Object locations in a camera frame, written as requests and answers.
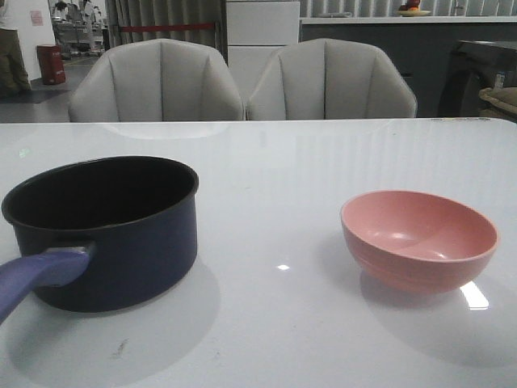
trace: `pot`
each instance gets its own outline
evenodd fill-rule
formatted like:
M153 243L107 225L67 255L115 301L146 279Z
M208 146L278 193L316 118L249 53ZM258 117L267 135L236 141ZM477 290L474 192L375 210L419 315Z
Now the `pot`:
M2 213L22 257L0 267L0 323L33 289L64 310L118 310L181 280L197 255L199 180L166 158L58 167L13 188Z

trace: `chair backrest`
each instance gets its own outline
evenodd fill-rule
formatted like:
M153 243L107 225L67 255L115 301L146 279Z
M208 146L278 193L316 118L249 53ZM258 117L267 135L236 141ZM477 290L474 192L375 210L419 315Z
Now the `chair backrest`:
M243 120L244 104L217 50L156 39L107 50L72 95L69 118L73 122Z
M414 117L417 102L380 48L345 40L292 44L269 58L246 104L249 120Z

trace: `trash can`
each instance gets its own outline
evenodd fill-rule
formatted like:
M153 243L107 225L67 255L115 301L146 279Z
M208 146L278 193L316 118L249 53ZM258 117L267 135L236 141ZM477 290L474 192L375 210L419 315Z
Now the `trash can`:
M55 44L40 44L37 46L37 52L43 84L63 83L66 78L60 47Z

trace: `purple handle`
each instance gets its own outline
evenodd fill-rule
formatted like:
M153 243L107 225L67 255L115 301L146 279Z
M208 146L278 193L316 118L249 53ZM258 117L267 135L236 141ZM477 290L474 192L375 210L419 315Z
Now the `purple handle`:
M0 266L0 324L41 285L66 285L82 275L90 262L85 247L53 248Z

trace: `glossy table surface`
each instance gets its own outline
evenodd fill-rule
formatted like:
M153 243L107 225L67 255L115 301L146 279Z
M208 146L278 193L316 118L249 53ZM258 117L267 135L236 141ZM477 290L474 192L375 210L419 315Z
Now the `glossy table surface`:
M200 177L199 254L150 302L78 314L26 298L0 327L0 386L511 387L517 382L517 127L502 120L0 124L0 195L112 155ZM450 293L365 275L339 210L377 189L447 196L501 242ZM1 261L18 254L0 221Z

